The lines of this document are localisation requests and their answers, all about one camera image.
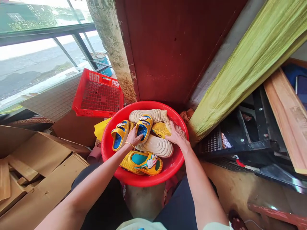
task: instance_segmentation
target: blue bucket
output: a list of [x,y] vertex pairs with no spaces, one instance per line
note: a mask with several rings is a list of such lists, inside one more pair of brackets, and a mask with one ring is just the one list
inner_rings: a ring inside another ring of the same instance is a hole
[[[104,63],[104,64],[109,64],[108,59],[107,59],[107,57],[104,55],[104,53],[96,53],[96,55],[98,56],[98,58],[96,58],[96,57],[94,56],[94,54],[91,53],[91,56],[93,57],[93,59],[94,59],[95,61],[98,61],[98,62],[101,62],[101,63]],[[97,64],[97,63],[96,63],[96,65],[97,65],[98,68],[104,66],[104,65]],[[113,75],[112,70],[111,70],[110,67],[108,67],[108,68],[106,68],[105,70],[101,71],[101,73],[102,73],[103,75],[107,75],[108,77],[111,77],[111,76]]]

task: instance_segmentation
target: red wooden door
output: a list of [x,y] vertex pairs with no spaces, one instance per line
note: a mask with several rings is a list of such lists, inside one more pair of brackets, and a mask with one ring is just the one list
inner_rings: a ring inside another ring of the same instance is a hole
[[247,0],[116,0],[137,99],[180,110]]

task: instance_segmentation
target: crate handle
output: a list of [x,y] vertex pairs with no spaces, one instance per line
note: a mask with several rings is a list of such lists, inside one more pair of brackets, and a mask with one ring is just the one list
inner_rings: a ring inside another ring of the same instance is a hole
[[99,78],[99,82],[107,85],[112,85],[112,79],[104,78],[103,76]]

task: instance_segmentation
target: beige slide sandal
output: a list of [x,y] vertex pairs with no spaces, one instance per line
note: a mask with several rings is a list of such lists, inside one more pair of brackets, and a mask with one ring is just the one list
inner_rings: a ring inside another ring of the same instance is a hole
[[143,116],[143,114],[147,114],[152,117],[154,123],[158,123],[163,121],[162,114],[167,114],[166,110],[160,109],[152,109],[152,110],[134,110],[129,115],[129,120],[137,123],[139,118]]
[[173,154],[174,148],[171,142],[166,139],[156,137],[152,134],[149,135],[145,144],[137,145],[136,149],[142,152],[151,152],[158,157],[170,157]]

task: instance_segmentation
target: floor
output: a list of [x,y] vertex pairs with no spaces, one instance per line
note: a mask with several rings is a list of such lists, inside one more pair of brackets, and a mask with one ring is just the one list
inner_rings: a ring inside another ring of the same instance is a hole
[[[202,162],[201,164],[208,177],[217,187],[225,213],[234,208],[244,221],[251,219],[263,228],[259,215],[249,211],[247,208],[248,197],[255,189],[258,180],[261,179],[252,173],[232,172],[207,162]],[[179,172],[179,176],[182,176],[183,170]],[[162,209],[161,201],[164,186],[164,184],[149,188],[128,186],[126,202],[133,217],[153,220]],[[249,230],[260,230],[251,221],[246,223],[246,226]]]

